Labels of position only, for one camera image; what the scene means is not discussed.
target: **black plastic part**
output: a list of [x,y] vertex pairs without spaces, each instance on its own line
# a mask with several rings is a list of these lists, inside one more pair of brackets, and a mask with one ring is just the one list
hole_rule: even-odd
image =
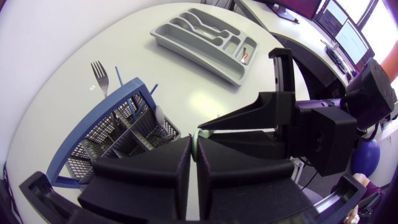
[[286,159],[286,143],[275,138],[274,133],[246,131],[238,133],[214,133],[210,140],[262,159]]
[[336,194],[340,199],[332,206],[328,207],[316,219],[319,224],[342,223],[347,214],[358,204],[365,194],[366,188],[363,187],[351,175],[345,174],[340,178],[336,185]]
[[381,191],[377,190],[377,195],[371,200],[366,206],[365,210],[367,212],[373,212],[373,208],[380,202],[381,200]]
[[83,208],[119,222],[184,220],[191,138],[123,159],[93,163],[96,177],[80,195]]
[[292,50],[275,48],[268,53],[274,59],[276,91],[295,92]]
[[295,23],[299,23],[299,20],[296,19],[293,15],[291,15],[289,12],[286,12],[286,8],[279,6],[276,7],[274,6],[274,3],[266,3],[266,5],[274,11],[275,14],[277,14],[279,17],[283,19],[287,19],[288,21],[292,21]]
[[239,224],[236,220],[199,220],[199,221],[181,221],[181,220],[149,220],[146,224]]
[[397,221],[398,166],[392,177],[386,196],[380,201],[370,218],[370,223],[395,223]]
[[171,188],[128,184],[95,177],[78,198],[84,209],[122,223],[147,219],[177,219],[176,194]]
[[261,92],[251,105],[201,124],[199,128],[236,130],[275,128],[280,124],[289,124],[292,101],[295,101],[295,95],[290,92]]
[[302,141],[294,156],[305,156],[322,176],[346,170],[354,147],[356,120],[337,107],[300,110]]
[[347,95],[356,91],[361,94],[347,98],[347,105],[348,112],[358,120],[359,129],[371,127],[394,110],[394,89],[373,58],[346,88]]
[[372,132],[372,134],[368,137],[368,138],[363,138],[363,142],[369,142],[369,141],[372,141],[373,139],[374,139],[374,137],[376,136],[376,134],[377,134],[377,129],[379,128],[379,123],[376,123],[375,125],[374,125],[374,131]]
[[294,165],[288,160],[247,156],[199,137],[197,169],[202,220],[269,223],[306,210],[317,214],[290,179]]
[[19,188],[47,223],[116,223],[84,210],[57,194],[42,172],[31,175]]
[[11,201],[12,198],[6,190],[6,180],[0,180],[0,223],[19,224],[12,212]]
[[46,176],[36,172],[19,186],[37,213],[49,223],[66,223],[79,206],[54,192]]

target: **blue dishwasher basket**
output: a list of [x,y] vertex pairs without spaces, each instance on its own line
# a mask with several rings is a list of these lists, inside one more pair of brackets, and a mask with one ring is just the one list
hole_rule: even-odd
[[[47,178],[54,187],[81,188],[94,177],[92,161],[98,157],[122,158],[151,150],[167,142],[162,137],[180,131],[165,117],[163,127],[154,118],[155,102],[145,84],[135,78],[95,106],[72,130],[55,153]],[[117,117],[118,136],[110,116]],[[71,177],[59,176],[66,165]]]

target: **cable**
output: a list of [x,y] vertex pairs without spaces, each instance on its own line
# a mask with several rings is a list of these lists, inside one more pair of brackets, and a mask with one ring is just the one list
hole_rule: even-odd
[[359,136],[360,138],[362,136],[364,136],[366,133],[368,133],[368,130],[362,131],[362,130],[356,128],[356,135]]
[[363,141],[364,142],[368,142],[368,141],[371,141],[372,139],[374,139],[374,137],[376,136],[376,133],[377,133],[377,128],[379,127],[379,123],[377,122],[375,125],[374,125],[374,131],[372,132],[372,134],[370,135],[370,137],[368,137],[368,138],[363,138]]
[[355,98],[357,98],[357,97],[359,97],[359,96],[362,96],[362,95],[364,95],[364,93],[363,93],[363,91],[362,90],[354,90],[354,91],[352,91],[352,92],[350,92],[350,93],[347,93],[345,96],[343,96],[342,98],[341,98],[341,100],[340,100],[340,106],[341,106],[341,109],[343,109],[343,110],[347,110],[347,101],[348,101],[348,98],[352,98],[352,99],[355,99]]
[[298,159],[300,159],[306,166],[313,167],[313,165],[309,163],[309,161],[304,161],[301,157],[299,157]]
[[308,181],[308,183],[301,189],[304,190],[304,188],[308,187],[308,185],[310,185],[311,181],[315,178],[315,176],[318,174],[318,171],[315,172],[315,174],[312,176],[312,178],[310,179],[310,181]]

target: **desk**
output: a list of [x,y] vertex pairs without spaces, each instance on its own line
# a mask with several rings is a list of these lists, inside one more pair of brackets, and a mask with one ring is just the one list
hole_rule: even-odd
[[[150,30],[192,7],[228,21],[258,44],[248,77],[235,87],[201,66],[156,44]],[[152,97],[181,131],[193,133],[199,124],[252,103],[259,91],[275,91],[274,64],[268,53],[282,45],[249,19],[219,7],[177,3],[150,7],[115,23],[75,52],[47,81],[25,113],[7,158],[9,181],[24,223],[42,223],[18,186],[35,171],[46,172],[55,152],[78,122],[101,100],[103,92],[90,63],[101,61],[109,77],[110,95],[120,87],[114,66],[124,83],[139,77]],[[300,70],[294,65],[297,100],[308,100]],[[62,175],[68,176],[66,169]],[[80,191],[55,190],[74,203]],[[198,219],[196,164],[190,169],[188,219]]]
[[252,0],[234,0],[243,13],[252,21],[276,36],[284,47],[292,49],[293,57],[307,67],[324,86],[329,86],[337,77],[347,86],[345,75],[327,56],[325,44],[329,41],[308,20],[297,15],[299,24],[280,18],[268,6]]

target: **cutlery tray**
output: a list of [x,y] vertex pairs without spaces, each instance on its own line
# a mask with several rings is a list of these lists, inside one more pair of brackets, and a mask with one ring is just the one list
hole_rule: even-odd
[[[192,8],[150,32],[157,44],[240,86],[258,50],[258,43],[219,18]],[[244,63],[241,59],[247,53]]]

